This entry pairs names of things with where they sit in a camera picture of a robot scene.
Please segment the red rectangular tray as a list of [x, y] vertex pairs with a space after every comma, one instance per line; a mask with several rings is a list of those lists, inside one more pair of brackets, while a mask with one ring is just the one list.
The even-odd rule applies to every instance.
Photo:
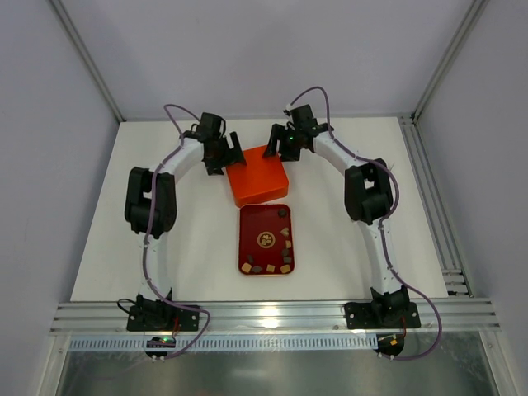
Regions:
[[[287, 216], [280, 218], [278, 211], [287, 210]], [[290, 235], [281, 234], [283, 228], [288, 228]], [[285, 241], [292, 242], [290, 254], [292, 262], [285, 264], [281, 251]], [[260, 273], [245, 273], [241, 270], [244, 263], [260, 266]], [[266, 271], [268, 265], [273, 265], [275, 271]], [[290, 271], [283, 274], [281, 267], [290, 265]], [[290, 207], [285, 204], [245, 205], [239, 211], [238, 240], [238, 270], [245, 276], [286, 276], [295, 269], [295, 253], [293, 244], [293, 229]]]

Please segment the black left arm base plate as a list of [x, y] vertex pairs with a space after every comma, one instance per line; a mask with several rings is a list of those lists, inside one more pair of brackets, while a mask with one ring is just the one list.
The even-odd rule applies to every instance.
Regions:
[[161, 304], [153, 307], [134, 305], [130, 309], [126, 330], [129, 332], [197, 332], [199, 314], [189, 309], [180, 309]]

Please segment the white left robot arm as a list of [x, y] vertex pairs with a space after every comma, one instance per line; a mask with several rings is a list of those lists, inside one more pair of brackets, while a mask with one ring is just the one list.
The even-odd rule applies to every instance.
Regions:
[[173, 301], [167, 273], [167, 236], [177, 220], [177, 179], [198, 163], [213, 176], [245, 162], [237, 134], [227, 131], [222, 116], [205, 112], [189, 130], [179, 130], [177, 146], [158, 165], [130, 170], [125, 221], [141, 242], [143, 279], [127, 310], [128, 331], [198, 331], [205, 310]]

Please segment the aluminium frame post left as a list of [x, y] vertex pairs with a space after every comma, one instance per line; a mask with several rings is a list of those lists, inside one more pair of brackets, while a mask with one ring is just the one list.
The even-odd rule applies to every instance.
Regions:
[[111, 91], [107, 86], [99, 68], [97, 67], [80, 32], [78, 31], [73, 18], [69, 15], [64, 2], [60, 0], [48, 0], [47, 3], [52, 13], [55, 15], [59, 25], [63, 29], [64, 34], [67, 36], [68, 40], [73, 46], [74, 51], [82, 62], [83, 67], [86, 69], [92, 82], [95, 84], [96, 89], [101, 95], [101, 98], [105, 102], [109, 111], [118, 123], [124, 122], [125, 117], [118, 107], [116, 100], [112, 96]]

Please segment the aluminium side rail right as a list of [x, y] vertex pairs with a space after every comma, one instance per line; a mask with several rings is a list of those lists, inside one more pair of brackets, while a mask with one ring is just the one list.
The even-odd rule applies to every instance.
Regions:
[[441, 201], [417, 124], [409, 115], [400, 116], [398, 123], [431, 230], [447, 293], [450, 297], [473, 298], [474, 295], [464, 273], [463, 259], [447, 218], [445, 206]]

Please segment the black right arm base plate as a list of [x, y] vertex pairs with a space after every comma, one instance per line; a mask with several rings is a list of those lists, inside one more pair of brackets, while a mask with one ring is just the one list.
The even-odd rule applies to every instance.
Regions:
[[422, 326], [417, 305], [413, 302], [403, 308], [385, 309], [369, 303], [349, 302], [344, 305], [348, 329], [420, 328]]

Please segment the tan chocolate front left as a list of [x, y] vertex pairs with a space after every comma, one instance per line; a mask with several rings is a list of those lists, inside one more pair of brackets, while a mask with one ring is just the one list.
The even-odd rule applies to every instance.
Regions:
[[252, 265], [249, 263], [244, 263], [241, 267], [241, 270], [245, 273], [249, 273], [252, 269]]

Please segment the aluminium frame post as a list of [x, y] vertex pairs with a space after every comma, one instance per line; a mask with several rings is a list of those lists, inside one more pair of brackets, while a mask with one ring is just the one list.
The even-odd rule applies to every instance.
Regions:
[[95, 84], [96, 89], [101, 95], [101, 98], [105, 102], [109, 111], [118, 123], [124, 122], [125, 117], [118, 107], [116, 100], [112, 96], [111, 91], [107, 86], [99, 68], [97, 67], [80, 32], [78, 31], [73, 18], [69, 15], [64, 2], [60, 0], [48, 0], [47, 3], [52, 13], [55, 15], [59, 25], [63, 29], [64, 34], [67, 36], [68, 40], [73, 46], [74, 51], [82, 62], [83, 67], [86, 69], [92, 82]]
[[443, 52], [440, 61], [417, 102], [411, 115], [414, 122], [419, 121], [429, 106], [436, 91], [446, 78], [461, 50], [464, 48], [467, 39], [477, 25], [487, 5], [488, 0], [473, 0], [470, 3], [469, 8], [464, 13], [461, 22], [457, 26], [455, 33], [451, 37], [449, 44]]

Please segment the aluminium front rail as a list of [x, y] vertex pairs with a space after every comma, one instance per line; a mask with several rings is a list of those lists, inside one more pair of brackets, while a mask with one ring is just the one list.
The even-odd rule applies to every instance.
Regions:
[[[499, 331], [492, 302], [486, 298], [450, 297], [433, 304], [447, 332]], [[200, 302], [210, 312], [209, 332], [347, 332], [351, 314], [343, 300]], [[60, 304], [52, 335], [123, 333], [128, 315], [112, 302]]]

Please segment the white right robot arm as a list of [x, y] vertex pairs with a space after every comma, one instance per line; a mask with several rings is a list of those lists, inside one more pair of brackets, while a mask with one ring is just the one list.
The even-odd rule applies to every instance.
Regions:
[[371, 269], [371, 301], [344, 305], [350, 329], [405, 328], [416, 322], [408, 287], [396, 275], [391, 262], [388, 219], [398, 197], [393, 195], [386, 162], [363, 158], [341, 143], [329, 122], [319, 123], [311, 106], [284, 110], [290, 120], [274, 124], [262, 155], [278, 156], [283, 162], [297, 162], [307, 149], [326, 159], [344, 177], [344, 205], [348, 216], [358, 223], [367, 248]]

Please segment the orange chocolate box with tray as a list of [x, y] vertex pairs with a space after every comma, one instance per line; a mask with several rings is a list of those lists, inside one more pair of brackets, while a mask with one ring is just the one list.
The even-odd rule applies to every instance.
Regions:
[[245, 205], [261, 204], [271, 200], [277, 200], [287, 196], [289, 184], [242, 184], [231, 185], [233, 200], [237, 207]]

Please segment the aluminium frame post right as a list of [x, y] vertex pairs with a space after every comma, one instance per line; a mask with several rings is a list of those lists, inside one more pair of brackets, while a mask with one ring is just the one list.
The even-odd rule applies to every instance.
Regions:
[[464, 48], [467, 39], [477, 25], [487, 5], [488, 0], [473, 0], [470, 3], [469, 8], [464, 13], [461, 22], [457, 26], [455, 33], [451, 37], [449, 44], [443, 52], [440, 61], [417, 102], [411, 115], [414, 122], [419, 121], [429, 106], [436, 91], [446, 78], [461, 50]]

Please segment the orange box lid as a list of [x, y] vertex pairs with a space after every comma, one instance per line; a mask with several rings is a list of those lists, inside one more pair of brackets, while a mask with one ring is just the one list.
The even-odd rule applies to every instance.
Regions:
[[278, 155], [264, 158], [265, 146], [244, 150], [247, 165], [234, 164], [226, 167], [229, 185], [242, 184], [276, 184], [288, 183], [289, 179]]

